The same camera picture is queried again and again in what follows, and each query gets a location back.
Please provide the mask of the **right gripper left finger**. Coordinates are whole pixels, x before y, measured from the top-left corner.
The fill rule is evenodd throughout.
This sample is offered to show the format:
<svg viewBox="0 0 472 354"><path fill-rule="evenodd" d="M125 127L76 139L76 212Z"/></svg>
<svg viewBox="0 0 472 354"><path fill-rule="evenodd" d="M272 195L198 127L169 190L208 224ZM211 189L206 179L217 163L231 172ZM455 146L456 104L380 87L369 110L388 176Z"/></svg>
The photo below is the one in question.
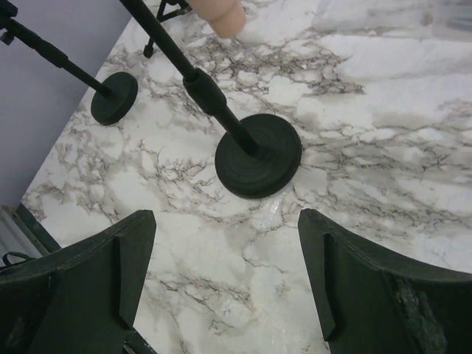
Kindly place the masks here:
<svg viewBox="0 0 472 354"><path fill-rule="evenodd" d="M154 353L134 328L156 221L138 210L1 271L2 353Z"/></svg>

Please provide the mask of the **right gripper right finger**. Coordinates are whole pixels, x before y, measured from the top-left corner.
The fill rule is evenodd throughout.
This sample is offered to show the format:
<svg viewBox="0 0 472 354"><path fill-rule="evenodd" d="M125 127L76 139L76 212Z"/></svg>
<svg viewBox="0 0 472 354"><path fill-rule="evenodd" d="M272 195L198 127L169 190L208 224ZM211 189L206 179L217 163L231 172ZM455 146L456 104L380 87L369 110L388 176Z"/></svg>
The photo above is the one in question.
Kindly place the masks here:
<svg viewBox="0 0 472 354"><path fill-rule="evenodd" d="M471 275L399 254L314 209L299 239L332 353L469 353Z"/></svg>

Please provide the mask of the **black tall round-base stand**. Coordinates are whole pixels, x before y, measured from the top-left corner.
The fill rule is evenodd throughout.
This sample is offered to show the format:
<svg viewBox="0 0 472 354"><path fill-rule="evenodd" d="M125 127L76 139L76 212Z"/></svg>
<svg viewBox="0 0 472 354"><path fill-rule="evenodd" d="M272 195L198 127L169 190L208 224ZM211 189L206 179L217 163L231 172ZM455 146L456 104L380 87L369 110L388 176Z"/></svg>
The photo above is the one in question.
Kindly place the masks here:
<svg viewBox="0 0 472 354"><path fill-rule="evenodd" d="M122 5L182 74L187 93L200 109L225 129L215 151L215 169L222 185L248 199L265 198L285 187L302 158L294 127L273 114L238 120L215 81L188 61L143 1L123 1Z"/></svg>

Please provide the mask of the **black round-base microphone stand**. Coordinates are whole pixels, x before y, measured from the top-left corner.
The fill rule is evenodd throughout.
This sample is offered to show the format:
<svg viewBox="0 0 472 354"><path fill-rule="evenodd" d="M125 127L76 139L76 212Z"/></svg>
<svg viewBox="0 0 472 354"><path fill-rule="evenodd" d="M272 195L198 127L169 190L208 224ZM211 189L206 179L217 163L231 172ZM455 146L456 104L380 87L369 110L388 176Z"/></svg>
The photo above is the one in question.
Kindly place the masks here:
<svg viewBox="0 0 472 354"><path fill-rule="evenodd" d="M19 39L35 50L52 65L66 70L82 83L95 90L91 101L91 115L101 125L119 122L131 109L138 94L136 78L127 72L116 72L99 82L50 42L45 41L32 30L15 20L18 8L10 1L1 2L1 42L10 45Z"/></svg>

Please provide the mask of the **peach microphone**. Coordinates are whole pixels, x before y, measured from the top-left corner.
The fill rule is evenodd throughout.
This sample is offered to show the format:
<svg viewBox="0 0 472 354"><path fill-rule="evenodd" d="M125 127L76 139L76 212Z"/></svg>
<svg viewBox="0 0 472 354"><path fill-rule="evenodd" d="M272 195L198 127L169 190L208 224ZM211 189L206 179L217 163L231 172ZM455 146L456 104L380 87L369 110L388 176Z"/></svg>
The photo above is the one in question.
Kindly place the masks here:
<svg viewBox="0 0 472 354"><path fill-rule="evenodd" d="M246 25L246 13L238 0L189 0L188 3L220 38L236 36Z"/></svg>

